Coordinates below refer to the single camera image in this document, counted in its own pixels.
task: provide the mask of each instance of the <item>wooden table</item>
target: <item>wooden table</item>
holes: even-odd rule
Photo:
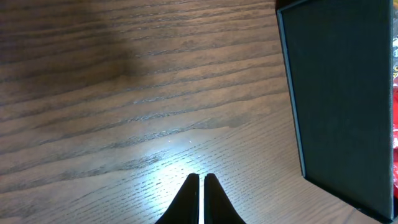
[[[247,223],[376,223],[300,175],[273,1],[0,11],[0,223],[154,223],[191,172]]]

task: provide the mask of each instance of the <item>dark brown wood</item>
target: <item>dark brown wood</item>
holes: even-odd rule
[[[273,1],[5,0],[0,52],[0,223],[154,223],[191,172],[247,223],[375,223],[300,175]]]

